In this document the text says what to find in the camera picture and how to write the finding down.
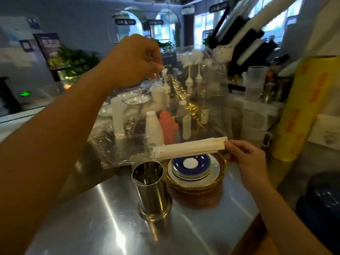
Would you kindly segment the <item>person's right hand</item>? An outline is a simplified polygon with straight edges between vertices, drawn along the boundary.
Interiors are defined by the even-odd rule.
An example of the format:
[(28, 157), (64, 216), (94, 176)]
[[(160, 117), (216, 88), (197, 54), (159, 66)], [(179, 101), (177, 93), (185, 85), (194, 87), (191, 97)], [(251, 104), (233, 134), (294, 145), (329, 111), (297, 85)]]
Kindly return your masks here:
[(267, 174), (266, 154), (263, 150), (253, 145), (253, 151), (242, 151), (240, 149), (227, 151), (227, 161), (236, 163), (242, 184), (249, 193), (254, 195), (270, 184)]

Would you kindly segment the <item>clear plastic bag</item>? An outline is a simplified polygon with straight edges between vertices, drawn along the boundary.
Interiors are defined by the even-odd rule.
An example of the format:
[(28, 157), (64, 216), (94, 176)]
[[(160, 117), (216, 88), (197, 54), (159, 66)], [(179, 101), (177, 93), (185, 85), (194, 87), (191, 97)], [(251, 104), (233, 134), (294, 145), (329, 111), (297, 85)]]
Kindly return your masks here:
[[(197, 86), (195, 81), (198, 72), (195, 50), (203, 53), (201, 64), (203, 80), (200, 86)], [(188, 68), (184, 67), (187, 51), (190, 52), (192, 61), (191, 95), (187, 94), (185, 86), (188, 77)], [(216, 60), (213, 50), (202, 46), (182, 47), (175, 51), (163, 52), (162, 58), (164, 68), (168, 69), (167, 81), (171, 87), (170, 107), (152, 100), (151, 87), (155, 80), (161, 79), (162, 73), (160, 73), (154, 80), (145, 80), (130, 88), (114, 90), (100, 109), (87, 142), (91, 145), (103, 168), (153, 160), (150, 157), (153, 147), (149, 147), (146, 141), (147, 112), (155, 111), (159, 119), (160, 113), (166, 109), (176, 121), (177, 106), (181, 100), (187, 102), (186, 109), (191, 116), (191, 137), (187, 141), (182, 138), (182, 121), (176, 121), (180, 132), (179, 143), (219, 137), (232, 139), (226, 67)], [(125, 138), (118, 140), (114, 135), (111, 99), (118, 96), (124, 101), (139, 95), (149, 95), (151, 101), (140, 106), (127, 105), (124, 111)]]

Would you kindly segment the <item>bundle of white straws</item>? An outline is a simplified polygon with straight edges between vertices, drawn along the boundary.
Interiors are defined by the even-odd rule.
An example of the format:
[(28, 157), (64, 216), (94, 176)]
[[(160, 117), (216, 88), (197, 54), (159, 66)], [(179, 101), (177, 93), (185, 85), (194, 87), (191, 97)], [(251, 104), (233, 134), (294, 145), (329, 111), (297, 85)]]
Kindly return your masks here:
[(218, 151), (225, 149), (225, 143), (227, 141), (227, 137), (219, 137), (171, 145), (155, 146), (152, 148), (150, 157), (153, 160), (166, 160), (218, 153)]

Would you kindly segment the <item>person's right forearm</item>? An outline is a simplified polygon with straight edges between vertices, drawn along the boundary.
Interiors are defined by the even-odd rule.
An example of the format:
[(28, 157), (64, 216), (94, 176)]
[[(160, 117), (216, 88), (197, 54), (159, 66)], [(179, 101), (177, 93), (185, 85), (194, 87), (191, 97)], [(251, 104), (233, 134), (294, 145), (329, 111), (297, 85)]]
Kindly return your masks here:
[(242, 183), (251, 193), (280, 255), (333, 255), (299, 219), (268, 179), (242, 180)]

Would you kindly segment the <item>white pump dispenser bottle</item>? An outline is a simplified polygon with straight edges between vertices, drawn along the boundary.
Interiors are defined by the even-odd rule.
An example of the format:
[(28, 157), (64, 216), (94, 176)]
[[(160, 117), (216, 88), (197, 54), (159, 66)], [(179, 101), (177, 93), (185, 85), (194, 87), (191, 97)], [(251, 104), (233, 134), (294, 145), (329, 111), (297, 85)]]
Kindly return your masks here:
[(195, 50), (195, 59), (196, 59), (196, 64), (198, 66), (198, 72), (197, 72), (197, 76), (195, 78), (195, 81), (197, 83), (197, 86), (200, 86), (202, 83), (202, 75), (201, 75), (201, 64), (203, 61), (203, 53), (202, 51), (199, 50)]
[(186, 86), (186, 91), (187, 91), (187, 94), (188, 95), (191, 95), (192, 94), (192, 87), (193, 87), (193, 79), (191, 77), (191, 65), (192, 65), (192, 61), (191, 61), (191, 58), (190, 58), (190, 52), (187, 51), (185, 53), (186, 55), (186, 62), (184, 64), (184, 67), (185, 68), (188, 68), (188, 77), (185, 81), (185, 86)]
[(168, 69), (162, 71), (161, 79), (155, 80), (151, 87), (152, 100), (155, 103), (163, 103), (166, 107), (170, 107), (171, 87), (167, 79)]

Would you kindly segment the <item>patterned white plate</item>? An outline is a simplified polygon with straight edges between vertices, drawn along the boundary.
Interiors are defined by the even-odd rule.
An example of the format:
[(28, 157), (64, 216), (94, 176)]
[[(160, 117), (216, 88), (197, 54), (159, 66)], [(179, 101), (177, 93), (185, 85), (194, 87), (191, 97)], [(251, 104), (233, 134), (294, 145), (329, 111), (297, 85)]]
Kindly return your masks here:
[(149, 95), (139, 95), (125, 99), (123, 102), (128, 106), (140, 106), (151, 101)]

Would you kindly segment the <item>blue and white saucer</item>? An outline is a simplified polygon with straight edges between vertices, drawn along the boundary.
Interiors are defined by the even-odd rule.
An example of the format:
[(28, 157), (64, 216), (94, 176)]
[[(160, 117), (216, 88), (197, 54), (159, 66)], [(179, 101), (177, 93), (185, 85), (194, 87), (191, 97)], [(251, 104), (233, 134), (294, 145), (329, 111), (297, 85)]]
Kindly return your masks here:
[(208, 154), (172, 159), (172, 171), (183, 180), (204, 178), (210, 171), (211, 160)]

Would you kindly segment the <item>small white slim bottle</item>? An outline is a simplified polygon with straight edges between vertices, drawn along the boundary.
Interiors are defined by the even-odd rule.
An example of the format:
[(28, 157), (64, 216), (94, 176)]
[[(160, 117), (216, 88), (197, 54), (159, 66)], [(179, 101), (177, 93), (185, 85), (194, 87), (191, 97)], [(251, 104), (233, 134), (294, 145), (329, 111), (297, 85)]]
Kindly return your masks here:
[(191, 116), (186, 114), (182, 118), (182, 138), (187, 141), (191, 137)]

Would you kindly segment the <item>small metal cup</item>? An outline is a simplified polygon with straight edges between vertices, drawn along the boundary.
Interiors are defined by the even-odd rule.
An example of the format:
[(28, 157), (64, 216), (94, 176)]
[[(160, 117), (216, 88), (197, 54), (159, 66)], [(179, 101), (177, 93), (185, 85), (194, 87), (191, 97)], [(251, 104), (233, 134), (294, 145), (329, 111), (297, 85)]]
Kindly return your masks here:
[(275, 94), (275, 83), (265, 83), (264, 90), (260, 95), (260, 102), (264, 104), (269, 104), (273, 102)]

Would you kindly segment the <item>white squeeze bottle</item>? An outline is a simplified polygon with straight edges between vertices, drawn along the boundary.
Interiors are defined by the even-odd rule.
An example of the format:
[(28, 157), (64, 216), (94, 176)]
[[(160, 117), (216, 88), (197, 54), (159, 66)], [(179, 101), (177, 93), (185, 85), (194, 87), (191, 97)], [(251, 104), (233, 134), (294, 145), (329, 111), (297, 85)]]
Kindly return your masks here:
[(146, 141), (149, 147), (164, 145), (163, 130), (155, 111), (147, 112)]

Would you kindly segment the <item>yellow cling film roll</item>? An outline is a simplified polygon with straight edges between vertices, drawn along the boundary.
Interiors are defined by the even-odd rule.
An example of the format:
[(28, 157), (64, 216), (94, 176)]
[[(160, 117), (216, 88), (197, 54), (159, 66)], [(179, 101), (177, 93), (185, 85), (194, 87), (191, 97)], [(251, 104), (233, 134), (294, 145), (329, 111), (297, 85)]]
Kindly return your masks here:
[(340, 56), (308, 57), (299, 63), (273, 143), (274, 158), (297, 159), (339, 69)]

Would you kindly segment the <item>green leafy plant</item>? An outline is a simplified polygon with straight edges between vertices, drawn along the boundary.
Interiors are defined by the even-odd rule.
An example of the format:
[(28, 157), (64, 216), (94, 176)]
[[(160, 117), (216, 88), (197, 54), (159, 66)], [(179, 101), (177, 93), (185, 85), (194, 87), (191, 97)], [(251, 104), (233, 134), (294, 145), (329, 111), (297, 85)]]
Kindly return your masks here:
[(88, 52), (82, 49), (73, 50), (64, 45), (58, 49), (58, 54), (65, 66), (62, 70), (65, 77), (78, 77), (90, 71), (100, 62), (97, 52)]

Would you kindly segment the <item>white paper box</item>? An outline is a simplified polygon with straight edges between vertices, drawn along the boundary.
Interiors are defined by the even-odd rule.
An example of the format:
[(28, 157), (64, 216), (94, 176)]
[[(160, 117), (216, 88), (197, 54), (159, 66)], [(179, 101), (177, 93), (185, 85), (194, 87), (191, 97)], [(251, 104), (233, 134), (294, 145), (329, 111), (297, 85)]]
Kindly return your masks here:
[(340, 151), (340, 117), (317, 115), (307, 141)]

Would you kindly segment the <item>steel cylinder holder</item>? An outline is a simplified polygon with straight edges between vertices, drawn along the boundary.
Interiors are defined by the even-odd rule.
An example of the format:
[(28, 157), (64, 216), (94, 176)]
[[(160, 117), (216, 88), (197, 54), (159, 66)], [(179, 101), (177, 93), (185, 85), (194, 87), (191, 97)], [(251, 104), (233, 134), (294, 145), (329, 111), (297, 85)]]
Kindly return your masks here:
[(138, 213), (145, 221), (162, 220), (172, 209), (164, 176), (163, 165), (155, 161), (140, 163), (132, 171), (132, 182), (139, 198)]

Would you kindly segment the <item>black machine with green light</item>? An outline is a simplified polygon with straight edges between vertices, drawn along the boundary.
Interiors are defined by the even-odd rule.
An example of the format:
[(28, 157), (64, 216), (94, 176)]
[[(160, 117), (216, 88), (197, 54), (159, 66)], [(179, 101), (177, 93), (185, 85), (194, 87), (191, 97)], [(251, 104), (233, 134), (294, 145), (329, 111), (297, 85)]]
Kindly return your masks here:
[(17, 114), (23, 111), (31, 110), (30, 103), (19, 103), (16, 96), (12, 93), (6, 81), (8, 77), (0, 77), (0, 100), (4, 103), (4, 107), (9, 114)]

